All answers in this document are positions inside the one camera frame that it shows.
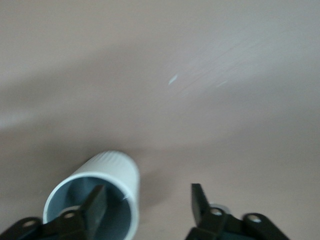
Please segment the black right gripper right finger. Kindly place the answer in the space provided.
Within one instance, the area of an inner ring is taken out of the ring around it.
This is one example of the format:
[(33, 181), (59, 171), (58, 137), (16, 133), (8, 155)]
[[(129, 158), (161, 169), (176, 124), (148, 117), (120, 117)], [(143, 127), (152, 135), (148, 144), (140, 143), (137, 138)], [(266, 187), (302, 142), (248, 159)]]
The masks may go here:
[(242, 219), (234, 217), (223, 205), (210, 204), (199, 183), (191, 184), (191, 209), (195, 227), (187, 240), (288, 240), (268, 217), (252, 212)]

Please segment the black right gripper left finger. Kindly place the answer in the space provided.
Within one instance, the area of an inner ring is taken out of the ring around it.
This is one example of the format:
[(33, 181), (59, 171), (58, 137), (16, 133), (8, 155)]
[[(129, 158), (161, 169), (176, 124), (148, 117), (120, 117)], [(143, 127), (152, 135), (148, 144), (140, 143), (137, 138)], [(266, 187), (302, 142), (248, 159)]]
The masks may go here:
[(39, 217), (18, 220), (0, 234), (2, 240), (92, 240), (107, 210), (107, 191), (97, 185), (79, 208), (43, 223)]

